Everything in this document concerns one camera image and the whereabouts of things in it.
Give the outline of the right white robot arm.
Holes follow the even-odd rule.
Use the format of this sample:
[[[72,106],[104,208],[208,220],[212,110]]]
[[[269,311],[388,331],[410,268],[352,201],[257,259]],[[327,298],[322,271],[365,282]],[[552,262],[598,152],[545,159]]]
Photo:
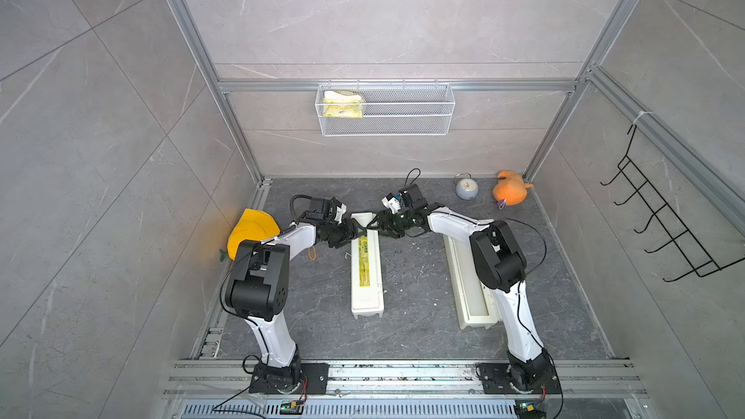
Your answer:
[[[368,231],[403,238],[412,228],[461,242],[471,252],[475,274],[491,290],[508,335],[509,374],[520,392],[539,387],[554,367],[537,334],[526,292],[527,259],[509,225],[502,220],[475,219],[438,203],[428,203],[416,184],[389,194],[384,209],[368,224],[353,219],[339,200],[332,199],[323,216],[340,227],[331,235],[332,246],[342,246]]]

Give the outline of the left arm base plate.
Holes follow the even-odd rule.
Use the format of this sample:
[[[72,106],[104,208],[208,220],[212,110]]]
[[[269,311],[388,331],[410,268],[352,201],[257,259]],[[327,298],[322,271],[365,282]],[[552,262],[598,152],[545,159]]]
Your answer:
[[[250,393],[325,395],[330,365],[301,363],[286,368],[257,364],[252,371]]]

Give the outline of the white wrap dispenser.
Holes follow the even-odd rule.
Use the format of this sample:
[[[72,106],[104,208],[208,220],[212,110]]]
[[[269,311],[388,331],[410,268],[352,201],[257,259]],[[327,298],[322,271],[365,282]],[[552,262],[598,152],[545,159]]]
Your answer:
[[[351,242],[351,312],[355,319],[384,313],[378,231],[367,229]]]

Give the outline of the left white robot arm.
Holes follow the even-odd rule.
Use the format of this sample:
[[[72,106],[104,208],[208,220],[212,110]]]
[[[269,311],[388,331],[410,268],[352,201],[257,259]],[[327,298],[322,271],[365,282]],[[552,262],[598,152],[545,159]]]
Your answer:
[[[308,201],[308,209],[291,208],[292,221],[284,231],[269,213],[244,210],[228,239],[233,269],[221,290],[224,309],[248,324],[261,350],[252,380],[281,392],[304,381],[299,347],[284,316],[291,260],[320,242],[341,248],[366,231],[336,198],[299,194],[290,202],[299,199]]]

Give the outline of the white dispenser base tray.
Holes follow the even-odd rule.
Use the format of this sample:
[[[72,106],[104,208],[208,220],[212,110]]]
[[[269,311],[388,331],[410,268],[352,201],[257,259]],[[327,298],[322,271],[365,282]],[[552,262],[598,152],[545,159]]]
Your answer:
[[[460,329],[489,329],[501,322],[491,290],[476,274],[471,248],[448,236],[444,245]]]

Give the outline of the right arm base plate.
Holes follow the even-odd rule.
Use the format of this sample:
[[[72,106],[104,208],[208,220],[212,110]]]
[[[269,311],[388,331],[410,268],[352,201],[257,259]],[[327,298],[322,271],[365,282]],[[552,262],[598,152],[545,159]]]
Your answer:
[[[562,393],[558,374],[550,362],[481,363],[476,365],[475,373],[487,395]]]

